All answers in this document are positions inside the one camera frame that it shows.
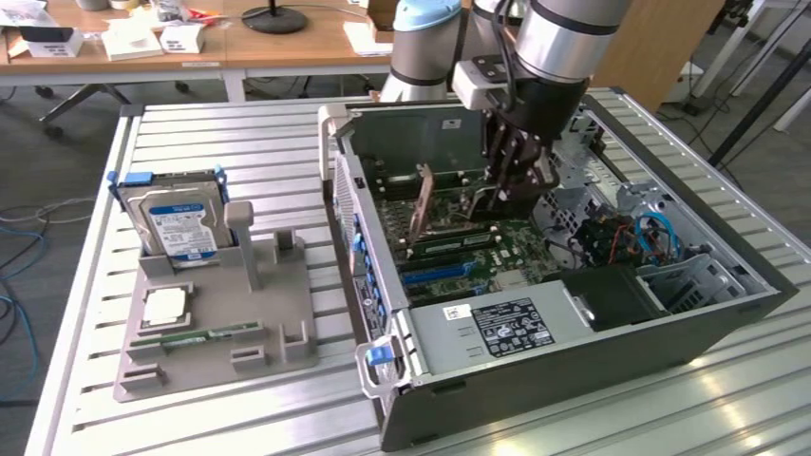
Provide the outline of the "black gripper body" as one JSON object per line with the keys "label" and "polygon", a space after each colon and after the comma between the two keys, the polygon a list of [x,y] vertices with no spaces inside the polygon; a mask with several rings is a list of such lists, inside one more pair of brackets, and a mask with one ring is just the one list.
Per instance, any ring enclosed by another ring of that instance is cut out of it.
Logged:
{"label": "black gripper body", "polygon": [[554,142],[569,125],[590,82],[590,79],[574,84],[543,78],[518,80],[511,110],[502,106],[509,102],[506,90],[491,90],[489,99],[495,105],[499,122],[513,131],[538,136],[543,142]]}

